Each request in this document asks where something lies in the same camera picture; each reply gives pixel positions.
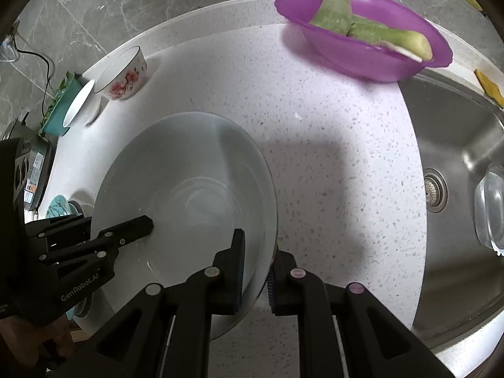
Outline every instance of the screw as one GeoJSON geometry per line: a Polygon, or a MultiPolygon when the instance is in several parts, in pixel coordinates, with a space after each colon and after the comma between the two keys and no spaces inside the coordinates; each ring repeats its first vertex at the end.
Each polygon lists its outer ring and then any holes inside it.
{"type": "Polygon", "coordinates": [[[348,289],[353,294],[362,294],[366,291],[365,287],[360,283],[352,283],[348,286],[348,289]]]}
{"type": "Polygon", "coordinates": [[[304,271],[303,269],[295,268],[290,271],[290,275],[295,279],[302,279],[304,276],[306,276],[306,271],[304,271]]]}
{"type": "Polygon", "coordinates": [[[149,284],[145,288],[145,292],[149,295],[158,295],[161,292],[161,286],[159,284],[149,284]]]}
{"type": "Polygon", "coordinates": [[[220,274],[220,270],[217,267],[207,267],[205,269],[205,276],[216,277],[220,274]]]}

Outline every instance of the purple plastic basin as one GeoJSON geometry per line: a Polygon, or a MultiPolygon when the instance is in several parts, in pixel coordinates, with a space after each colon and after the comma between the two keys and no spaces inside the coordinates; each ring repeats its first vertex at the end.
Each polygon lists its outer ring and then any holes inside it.
{"type": "Polygon", "coordinates": [[[311,45],[334,67],[352,77],[394,82],[412,77],[425,67],[447,67],[453,52],[444,37],[428,21],[392,0],[350,0],[352,12],[403,30],[421,32],[432,47],[431,61],[413,61],[384,47],[367,44],[309,24],[322,0],[275,0],[277,11],[301,26],[311,45]]]}

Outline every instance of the stainless steel sink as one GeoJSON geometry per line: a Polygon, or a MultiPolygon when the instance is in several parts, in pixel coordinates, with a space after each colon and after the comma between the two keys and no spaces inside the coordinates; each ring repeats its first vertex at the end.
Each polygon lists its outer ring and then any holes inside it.
{"type": "Polygon", "coordinates": [[[434,348],[504,305],[504,257],[482,246],[474,228],[474,189],[491,161],[504,164],[504,113],[433,72],[399,86],[427,176],[427,257],[413,331],[434,348]]]}

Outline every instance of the marble wall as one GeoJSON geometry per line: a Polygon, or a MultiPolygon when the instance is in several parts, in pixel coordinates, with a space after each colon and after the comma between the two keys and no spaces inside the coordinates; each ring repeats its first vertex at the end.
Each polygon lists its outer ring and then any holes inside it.
{"type": "MultiPolygon", "coordinates": [[[[53,86],[66,70],[83,72],[131,37],[185,12],[225,0],[31,0],[20,16],[18,45],[55,63],[53,86]]],[[[504,45],[490,22],[463,0],[397,0],[478,48],[504,68],[504,45]]],[[[22,55],[0,63],[0,132],[27,109],[40,108],[45,64],[22,55]]]]}

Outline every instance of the sink drain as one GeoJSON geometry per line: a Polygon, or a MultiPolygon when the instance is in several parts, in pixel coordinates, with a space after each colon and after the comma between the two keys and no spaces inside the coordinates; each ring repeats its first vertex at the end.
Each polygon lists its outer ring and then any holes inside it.
{"type": "Polygon", "coordinates": [[[423,171],[423,182],[425,184],[425,201],[427,210],[439,213],[446,206],[448,200],[448,189],[442,175],[434,169],[423,171]]]}

